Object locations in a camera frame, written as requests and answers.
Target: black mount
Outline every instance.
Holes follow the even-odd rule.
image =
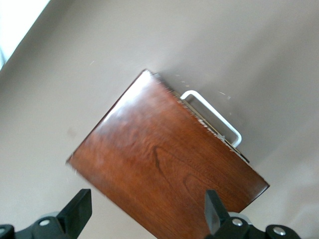
[[[206,191],[205,217],[211,233],[205,239],[301,239],[286,226],[269,225],[262,232],[240,217],[229,216],[215,190]]]
[[[91,190],[81,189],[56,217],[41,218],[19,232],[0,225],[0,239],[77,239],[91,215]]]

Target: brown wooden surface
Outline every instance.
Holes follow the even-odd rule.
[[[209,233],[204,195],[239,212],[268,188],[169,89],[144,71],[69,163],[159,239]]]

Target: wooden case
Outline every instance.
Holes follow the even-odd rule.
[[[240,212],[269,186],[147,70],[68,162],[159,239],[209,234],[207,189]]]

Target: beige wall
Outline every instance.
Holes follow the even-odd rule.
[[[316,3],[55,2],[0,72],[0,224],[20,230],[90,187],[65,160],[148,68],[242,133],[271,184],[244,211],[255,226],[319,234]],[[152,238],[95,190],[93,210],[80,238]]]

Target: white handle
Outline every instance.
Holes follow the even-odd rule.
[[[206,108],[209,109],[209,111],[216,115],[236,135],[236,140],[232,142],[233,147],[236,148],[240,144],[242,139],[240,133],[197,91],[186,91],[184,94],[181,95],[180,98],[182,100],[185,100],[189,95],[193,95],[196,99],[198,99]]]

